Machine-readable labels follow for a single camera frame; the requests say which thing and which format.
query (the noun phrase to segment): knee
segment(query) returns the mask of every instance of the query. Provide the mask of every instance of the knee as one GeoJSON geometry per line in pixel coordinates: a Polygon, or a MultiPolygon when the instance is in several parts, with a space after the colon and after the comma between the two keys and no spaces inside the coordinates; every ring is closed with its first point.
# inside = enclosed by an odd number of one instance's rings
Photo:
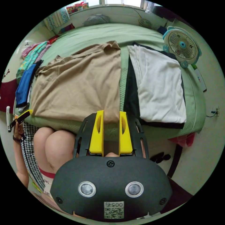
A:
{"type": "Polygon", "coordinates": [[[48,162],[60,161],[72,154],[75,144],[75,135],[68,131],[56,131],[51,134],[45,143],[45,152],[48,162]]]}
{"type": "Polygon", "coordinates": [[[47,138],[54,133],[54,130],[49,127],[41,127],[38,131],[34,134],[34,144],[35,143],[45,143],[47,138]]]}

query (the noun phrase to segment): teal patterned cloth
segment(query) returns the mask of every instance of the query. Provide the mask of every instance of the teal patterned cloth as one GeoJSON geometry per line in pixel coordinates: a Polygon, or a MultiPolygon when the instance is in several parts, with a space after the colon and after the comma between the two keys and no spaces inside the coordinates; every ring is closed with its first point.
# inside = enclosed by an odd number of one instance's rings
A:
{"type": "Polygon", "coordinates": [[[20,80],[24,71],[28,70],[34,64],[38,55],[43,49],[45,49],[46,45],[47,45],[47,41],[44,41],[41,44],[37,45],[32,51],[28,53],[28,55],[26,56],[22,65],[20,66],[20,68],[18,69],[16,73],[16,81],[18,84],[20,83],[20,80]]]}
{"type": "Polygon", "coordinates": [[[66,7],[59,9],[44,19],[44,23],[49,30],[53,30],[70,20],[66,7]]]}

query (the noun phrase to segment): bed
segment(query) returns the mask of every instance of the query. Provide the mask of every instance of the bed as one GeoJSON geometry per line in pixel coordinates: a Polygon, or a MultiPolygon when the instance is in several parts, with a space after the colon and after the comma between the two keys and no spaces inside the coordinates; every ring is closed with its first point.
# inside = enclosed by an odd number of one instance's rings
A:
{"type": "MultiPolygon", "coordinates": [[[[42,66],[47,65],[57,55],[66,57],[87,46],[114,40],[121,48],[120,110],[123,111],[129,57],[127,45],[131,45],[132,42],[136,41],[155,50],[162,50],[162,34],[157,31],[120,23],[100,24],[73,29],[62,34],[52,44],[51,48],[42,57],[42,60],[44,60],[42,66]]],[[[181,68],[181,72],[184,83],[187,122],[183,129],[143,126],[145,135],[149,140],[174,138],[192,132],[200,132],[203,128],[206,117],[206,105],[200,82],[191,66],[187,69],[181,68]]],[[[20,115],[17,108],[15,108],[15,113],[20,115]]],[[[55,130],[65,129],[74,133],[78,132],[81,125],[81,122],[77,121],[34,116],[29,116],[25,121],[37,127],[48,126],[55,130]]],[[[118,140],[118,124],[106,124],[104,130],[105,140],[118,140]]]]}

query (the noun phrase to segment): wrist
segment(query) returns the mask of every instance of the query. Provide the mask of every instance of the wrist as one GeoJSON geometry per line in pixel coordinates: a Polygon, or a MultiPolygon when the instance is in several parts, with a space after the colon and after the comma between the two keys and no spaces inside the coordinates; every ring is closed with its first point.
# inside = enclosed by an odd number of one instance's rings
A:
{"type": "Polygon", "coordinates": [[[22,139],[18,139],[18,138],[16,138],[14,135],[13,135],[13,140],[15,141],[15,142],[17,142],[17,143],[21,143],[22,142],[22,139]]]}

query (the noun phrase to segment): screw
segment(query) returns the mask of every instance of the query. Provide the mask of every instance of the screw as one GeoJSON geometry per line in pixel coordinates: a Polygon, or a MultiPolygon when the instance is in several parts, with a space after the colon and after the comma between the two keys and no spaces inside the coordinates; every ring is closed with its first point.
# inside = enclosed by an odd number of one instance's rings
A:
{"type": "Polygon", "coordinates": [[[167,199],[166,198],[162,198],[159,202],[160,205],[164,205],[166,203],[167,199]]]}
{"type": "Polygon", "coordinates": [[[59,204],[62,204],[62,203],[63,203],[62,199],[59,198],[59,197],[56,197],[56,201],[57,201],[59,204]]]}
{"type": "Polygon", "coordinates": [[[108,167],[114,167],[114,165],[115,165],[115,163],[114,163],[114,161],[112,161],[112,160],[109,160],[109,161],[107,162],[107,166],[108,166],[108,167]]]}

